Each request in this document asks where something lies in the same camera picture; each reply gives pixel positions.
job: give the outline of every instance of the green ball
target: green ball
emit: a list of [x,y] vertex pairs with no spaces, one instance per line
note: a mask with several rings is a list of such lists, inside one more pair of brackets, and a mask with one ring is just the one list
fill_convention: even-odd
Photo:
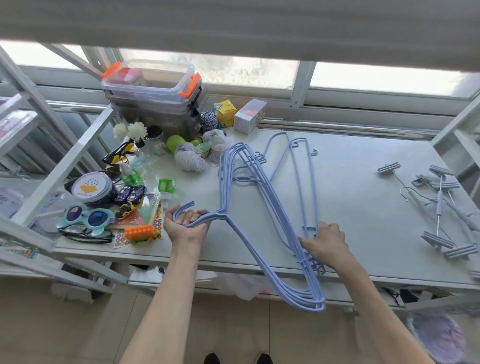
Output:
[[170,151],[170,153],[175,153],[177,147],[183,143],[185,143],[185,139],[183,139],[180,135],[172,135],[167,139],[167,149]]

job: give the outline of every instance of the stacked storage bins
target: stacked storage bins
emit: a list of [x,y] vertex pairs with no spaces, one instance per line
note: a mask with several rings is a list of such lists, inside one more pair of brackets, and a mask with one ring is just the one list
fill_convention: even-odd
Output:
[[200,128],[200,111],[208,94],[194,65],[128,60],[112,65],[102,86],[112,108],[130,123],[159,126],[166,137],[192,140]]

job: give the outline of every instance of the shoe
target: shoe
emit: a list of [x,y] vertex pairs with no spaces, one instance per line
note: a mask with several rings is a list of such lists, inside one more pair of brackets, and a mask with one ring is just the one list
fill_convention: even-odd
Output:
[[220,359],[214,352],[211,352],[205,357],[204,364],[220,364]]
[[257,364],[273,364],[272,358],[270,355],[262,353],[257,359]]

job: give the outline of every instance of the hand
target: hand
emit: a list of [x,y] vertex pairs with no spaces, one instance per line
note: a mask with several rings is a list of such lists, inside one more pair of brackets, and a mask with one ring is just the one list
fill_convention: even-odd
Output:
[[345,233],[338,224],[327,225],[319,221],[317,237],[304,239],[300,244],[319,262],[335,269],[337,273],[358,264],[345,242]]
[[175,244],[179,241],[187,241],[187,242],[195,242],[198,244],[202,244],[205,235],[207,234],[208,228],[210,227],[210,223],[200,224],[194,228],[186,228],[184,225],[188,225],[191,222],[196,221],[201,215],[205,215],[208,213],[207,210],[188,210],[182,212],[176,221],[173,221],[173,213],[177,211],[180,204],[175,205],[172,208],[169,208],[165,214],[165,231],[167,232],[170,240],[172,240],[172,244]]

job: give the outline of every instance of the small white box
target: small white box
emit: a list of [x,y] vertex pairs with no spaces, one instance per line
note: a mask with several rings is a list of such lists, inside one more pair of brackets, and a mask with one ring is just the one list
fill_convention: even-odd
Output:
[[244,134],[250,134],[258,122],[263,119],[267,103],[257,99],[250,100],[235,114],[233,129]]

